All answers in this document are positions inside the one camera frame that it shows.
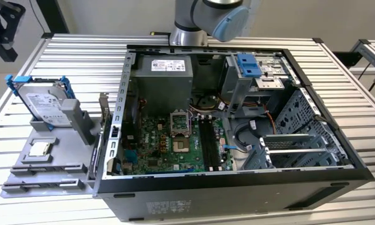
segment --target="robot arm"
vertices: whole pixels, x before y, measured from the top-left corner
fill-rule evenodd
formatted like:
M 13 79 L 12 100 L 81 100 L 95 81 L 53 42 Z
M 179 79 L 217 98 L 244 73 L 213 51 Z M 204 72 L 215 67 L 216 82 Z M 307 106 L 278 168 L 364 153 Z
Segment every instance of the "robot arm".
M 0 57 L 5 62 L 13 62 L 18 56 L 12 44 L 24 14 L 25 8 L 22 5 L 0 0 L 0 16 L 6 22 L 6 27 L 4 28 L 0 19 Z
M 171 45 L 205 46 L 207 34 L 232 40 L 244 28 L 248 9 L 243 0 L 176 0 Z

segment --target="hard drive label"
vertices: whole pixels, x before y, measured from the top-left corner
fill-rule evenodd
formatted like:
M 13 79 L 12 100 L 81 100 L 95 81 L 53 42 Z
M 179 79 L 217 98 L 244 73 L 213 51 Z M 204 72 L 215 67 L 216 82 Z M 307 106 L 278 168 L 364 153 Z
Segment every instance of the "hard drive label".
M 69 126 L 67 115 L 60 110 L 58 99 L 50 94 L 28 93 L 26 98 L 42 121 L 53 126 Z

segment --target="hard drive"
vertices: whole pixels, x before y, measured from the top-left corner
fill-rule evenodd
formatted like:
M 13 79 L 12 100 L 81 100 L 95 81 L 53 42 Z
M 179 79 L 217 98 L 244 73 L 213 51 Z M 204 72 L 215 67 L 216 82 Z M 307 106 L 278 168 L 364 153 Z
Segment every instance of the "hard drive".
M 12 75 L 8 75 L 5 80 L 36 121 L 44 121 L 48 127 L 71 127 L 71 122 L 60 110 L 64 99 L 75 98 L 65 76 L 60 79 L 18 76 L 12 80 Z

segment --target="green circuit board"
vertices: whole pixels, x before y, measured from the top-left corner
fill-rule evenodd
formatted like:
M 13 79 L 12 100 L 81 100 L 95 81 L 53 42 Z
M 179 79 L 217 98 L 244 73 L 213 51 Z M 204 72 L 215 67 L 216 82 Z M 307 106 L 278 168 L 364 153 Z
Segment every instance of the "green circuit board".
M 143 118 L 140 143 L 136 149 L 137 162 L 132 164 L 132 168 L 127 170 L 127 174 L 143 175 L 156 173 L 195 173 L 205 171 L 197 119 L 192 118 L 192 131 L 191 136 L 187 139 L 184 139 L 184 137 L 172 138 L 169 136 L 169 125 L 169 118 Z M 217 149 L 220 150 L 219 140 L 221 138 L 225 140 L 225 134 L 219 119 L 213 121 L 213 129 L 215 134 L 219 136 L 216 141 Z M 184 139 L 188 144 L 188 152 L 173 151 L 173 148 L 177 147 L 176 145 L 181 144 L 177 141 L 180 139 Z M 221 170 L 232 170 L 229 153 L 220 151 L 219 158 L 221 158 L 223 153 L 227 153 L 227 160 L 221 163 Z

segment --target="blue latch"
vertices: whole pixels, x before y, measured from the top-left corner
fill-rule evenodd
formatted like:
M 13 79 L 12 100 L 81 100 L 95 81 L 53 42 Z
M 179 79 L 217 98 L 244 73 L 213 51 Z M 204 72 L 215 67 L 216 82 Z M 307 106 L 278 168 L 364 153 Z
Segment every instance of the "blue latch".
M 67 90 L 68 98 L 75 98 L 75 93 L 73 93 L 73 90 L 72 90 L 72 88 L 71 88 L 69 79 L 68 79 L 65 76 L 62 76 L 62 77 L 60 78 L 60 81 L 61 81 L 61 82 L 64 83 L 64 85 L 65 85 L 65 90 Z
M 261 69 L 257 67 L 256 59 L 252 54 L 237 54 L 236 61 L 243 71 L 243 77 L 260 77 L 263 75 Z
M 10 74 L 8 74 L 5 76 L 5 84 L 9 87 L 9 89 L 12 90 L 13 95 L 14 96 L 20 96 L 18 91 L 17 91 L 17 89 L 13 86 L 13 81 L 12 81 L 12 75 Z
M 13 79 L 14 83 L 29 83 L 32 81 L 32 76 L 17 76 Z
M 236 149 L 236 146 L 231 146 L 231 145 L 223 144 L 223 148 L 224 149 Z

